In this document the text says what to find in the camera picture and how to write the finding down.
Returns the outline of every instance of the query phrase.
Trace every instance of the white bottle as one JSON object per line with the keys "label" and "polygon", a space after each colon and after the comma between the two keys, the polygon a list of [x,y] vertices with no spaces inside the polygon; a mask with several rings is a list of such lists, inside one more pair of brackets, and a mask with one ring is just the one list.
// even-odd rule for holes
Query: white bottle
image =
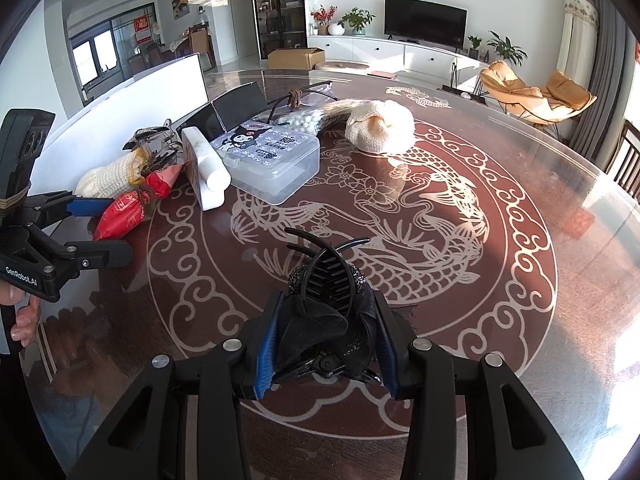
{"label": "white bottle", "polygon": [[191,182],[203,211],[220,207],[225,202],[225,189],[231,175],[220,156],[196,126],[182,130],[182,146],[187,178]]}

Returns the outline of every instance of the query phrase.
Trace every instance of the red flower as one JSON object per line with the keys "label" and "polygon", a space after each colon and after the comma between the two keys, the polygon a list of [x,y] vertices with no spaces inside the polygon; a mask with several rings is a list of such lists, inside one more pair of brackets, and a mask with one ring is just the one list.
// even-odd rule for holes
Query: red flower
{"label": "red flower", "polygon": [[315,10],[311,13],[316,22],[319,22],[320,25],[328,25],[329,22],[334,18],[335,11],[338,10],[338,7],[331,6],[329,10],[326,10],[324,6],[320,6],[320,10]]}

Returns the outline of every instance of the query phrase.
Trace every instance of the white tv cabinet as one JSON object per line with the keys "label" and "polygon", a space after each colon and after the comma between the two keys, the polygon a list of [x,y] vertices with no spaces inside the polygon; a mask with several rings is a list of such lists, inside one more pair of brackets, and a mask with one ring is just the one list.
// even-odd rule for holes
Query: white tv cabinet
{"label": "white tv cabinet", "polygon": [[416,82],[432,88],[449,85],[456,66],[457,88],[472,92],[480,71],[487,64],[438,48],[405,41],[362,36],[309,36],[309,47],[321,48],[327,60],[359,61],[373,70],[397,73],[398,81]]}

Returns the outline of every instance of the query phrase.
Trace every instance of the round floor cushion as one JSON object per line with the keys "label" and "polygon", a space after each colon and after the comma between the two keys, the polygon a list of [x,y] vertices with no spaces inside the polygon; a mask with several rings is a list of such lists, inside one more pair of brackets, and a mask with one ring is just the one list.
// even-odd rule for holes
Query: round floor cushion
{"label": "round floor cushion", "polygon": [[354,61],[324,61],[316,65],[316,70],[367,75],[371,72],[371,67],[366,63],[357,63]]}

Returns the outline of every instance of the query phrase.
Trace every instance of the cardboard box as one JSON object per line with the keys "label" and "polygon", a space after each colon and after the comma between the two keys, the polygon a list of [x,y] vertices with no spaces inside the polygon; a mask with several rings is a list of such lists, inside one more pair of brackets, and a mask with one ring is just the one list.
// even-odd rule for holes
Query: cardboard box
{"label": "cardboard box", "polygon": [[321,48],[279,48],[269,54],[269,68],[313,70],[324,62]]}

